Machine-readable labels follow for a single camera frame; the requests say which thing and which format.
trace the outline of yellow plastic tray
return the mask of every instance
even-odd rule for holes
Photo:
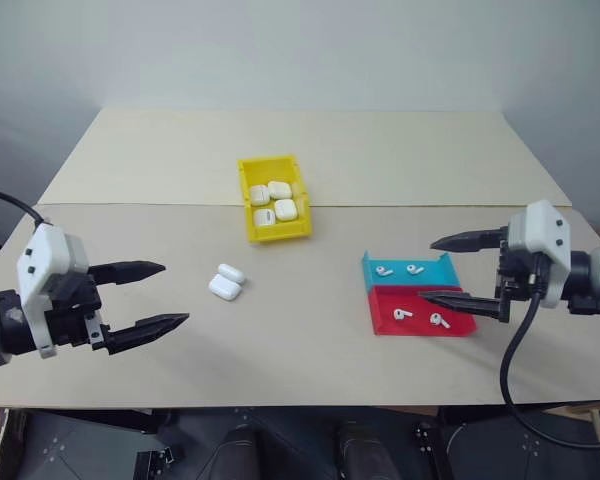
[[[247,235],[250,242],[269,242],[311,235],[309,196],[293,155],[238,160],[238,169],[240,170],[240,185],[247,217]],[[253,223],[253,212],[259,208],[273,209],[274,200],[271,200],[268,205],[252,206],[249,187],[266,185],[272,180],[287,182],[291,185],[293,201],[298,209],[298,218],[290,222],[279,221],[275,225],[256,227]]]

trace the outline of white tabletop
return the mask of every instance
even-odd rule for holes
[[[371,327],[360,259],[436,258],[437,238],[504,225],[513,208],[313,208],[314,235],[250,245],[243,209],[214,206],[52,205],[45,216],[80,236],[92,264],[144,259],[168,267],[139,283],[104,286],[114,329],[190,312],[158,341],[108,356],[88,346],[14,357],[0,367],[0,405],[201,407],[229,405],[439,405],[501,403],[498,367],[511,324],[478,317],[466,338],[381,337]],[[565,209],[572,246],[600,240]],[[15,288],[25,219],[0,252],[0,290]],[[493,293],[495,251],[454,255],[462,287]],[[207,290],[217,265],[248,283],[228,303]],[[518,402],[600,399],[600,316],[542,309],[511,372]]]
[[[286,154],[314,206],[571,205],[499,112],[115,108],[40,203],[241,205],[236,160]]]

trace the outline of white wall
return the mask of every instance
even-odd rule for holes
[[[0,162],[26,199],[96,105],[503,110],[600,223],[600,0],[0,1]]]

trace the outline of airpod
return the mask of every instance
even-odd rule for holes
[[[391,275],[392,273],[393,270],[387,270],[382,265],[376,267],[376,274],[380,275],[381,277],[386,277],[387,275]]]
[[[424,267],[417,267],[415,265],[407,265],[407,272],[411,275],[417,275],[421,272],[424,272]]]
[[[393,318],[396,320],[402,320],[404,317],[413,317],[413,313],[402,310],[401,308],[396,308],[393,311]]]
[[[429,317],[429,321],[432,325],[442,325],[444,328],[451,328],[451,325],[449,325],[449,323],[442,318],[442,315],[439,313],[432,314],[431,317]]]

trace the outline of black cable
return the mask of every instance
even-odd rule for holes
[[[509,367],[511,366],[511,360],[513,359],[513,355],[516,353],[520,342],[524,338],[525,334],[529,330],[531,326],[531,322],[533,322],[534,317],[536,316],[536,312],[538,311],[538,307],[540,306],[541,299],[540,292],[534,292],[531,295],[531,303],[529,304],[529,309],[527,310],[527,314],[524,316],[524,320],[520,324],[520,327],[516,331],[513,339],[509,343],[507,350],[502,357],[502,363],[500,364],[500,391],[502,392],[502,397],[504,398],[504,403],[507,405],[513,417],[527,430],[531,433],[534,433],[538,437],[547,440],[548,442],[555,443],[556,445],[560,445],[562,447],[574,448],[578,450],[600,450],[600,443],[581,443],[581,442],[570,442],[568,440],[562,440],[560,438],[556,438],[554,436],[548,435],[536,427],[531,425],[529,421],[522,416],[522,413],[518,408],[514,405],[513,400],[511,398],[511,393],[509,392]]]
[[[6,193],[2,193],[2,192],[0,192],[0,200],[4,200],[5,202],[10,203],[11,205],[15,205],[19,209],[24,210],[27,214],[29,214],[33,218],[33,220],[35,221],[36,227],[38,225],[40,225],[41,223],[46,223],[44,221],[44,218],[42,218],[42,215],[40,215],[38,212],[36,212],[33,208],[31,208],[29,205],[24,203],[22,200],[18,200],[17,198],[12,197],[11,195],[7,195]]]

